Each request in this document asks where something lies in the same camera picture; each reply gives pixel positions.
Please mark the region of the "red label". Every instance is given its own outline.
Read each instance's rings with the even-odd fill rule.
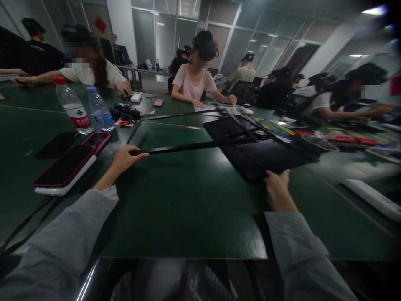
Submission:
[[[80,118],[70,117],[70,119],[76,128],[87,128],[91,125],[88,115]]]
[[[95,26],[97,27],[97,29],[99,29],[99,31],[103,34],[106,30],[106,23],[102,20],[101,17],[97,16],[96,20],[95,20]]]

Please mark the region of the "black frame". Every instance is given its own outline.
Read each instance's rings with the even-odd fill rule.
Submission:
[[[245,138],[234,139],[234,140],[231,140],[231,141],[208,141],[208,142],[199,142],[199,143],[184,144],[184,145],[178,145],[178,146],[167,146],[167,147],[161,147],[161,148],[151,148],[149,150],[137,150],[137,151],[130,152],[130,154],[133,155],[133,156],[136,156],[136,155],[138,155],[140,153],[149,153],[149,154],[173,153],[173,152],[179,152],[179,151],[190,151],[190,150],[195,150],[195,149],[214,148],[214,147],[227,146],[227,145],[254,143],[254,142],[258,141],[257,138],[245,126],[243,126],[238,121],[238,119],[235,118],[234,115],[232,115],[226,108],[218,108],[218,109],[214,109],[214,110],[183,113],[183,114],[178,114],[178,115],[162,115],[162,116],[142,118],[138,122],[134,123],[134,128],[132,130],[132,133],[131,133],[130,137],[128,138],[127,144],[129,145],[129,143],[131,142],[132,138],[135,135],[135,132],[137,131],[138,127],[141,125],[142,121],[166,119],[166,118],[172,118],[172,117],[196,115],[196,114],[203,114],[203,113],[210,113],[210,112],[225,112],[225,113],[227,113],[227,115],[230,118],[232,118],[238,124],[238,126],[243,130],[242,133],[245,134],[246,137]]]

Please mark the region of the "pink shirt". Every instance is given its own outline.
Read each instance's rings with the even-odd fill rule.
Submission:
[[[217,90],[213,77],[209,72],[202,74],[198,83],[189,78],[189,64],[182,64],[174,78],[173,84],[180,87],[180,93],[184,96],[200,100],[203,91],[213,93]]]

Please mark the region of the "cable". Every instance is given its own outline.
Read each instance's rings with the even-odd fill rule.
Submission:
[[[55,196],[47,196],[42,202],[41,204],[35,209],[34,212],[32,212],[32,214],[30,216],[28,216],[11,234],[10,236],[7,237],[7,239],[5,240],[5,242],[3,243],[3,245],[0,248],[0,258],[4,255],[5,252],[5,248],[7,247],[7,245],[10,243],[11,240],[13,240],[13,238],[29,223],[29,221],[32,219],[32,217],[38,213],[39,211],[41,211],[43,209],[43,207],[45,207],[47,204],[49,204]]]

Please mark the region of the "green table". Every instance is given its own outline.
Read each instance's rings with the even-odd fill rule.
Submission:
[[[86,86],[70,85],[90,112]],[[43,196],[32,182],[54,160],[34,155],[52,137],[74,127],[59,104],[55,87],[1,89],[0,241],[27,217]],[[116,91],[99,89],[112,106]],[[192,112],[191,104],[168,96],[155,115]],[[154,109],[142,99],[143,112]],[[271,111],[255,110],[270,118]],[[209,141],[202,124],[217,117],[193,115],[143,122],[132,144],[154,148]],[[42,228],[91,188],[112,162],[131,129],[117,128],[85,176],[46,211],[33,218],[12,242]],[[399,166],[364,153],[324,154],[319,162],[293,170],[290,191],[332,259],[389,261],[399,226],[340,187],[341,179],[365,180],[381,192],[396,182]],[[274,252],[263,211],[271,209],[265,184],[249,183],[218,148],[150,156],[116,182],[120,197],[99,235],[94,255],[104,257],[271,258]],[[36,225],[42,220],[38,229]]]

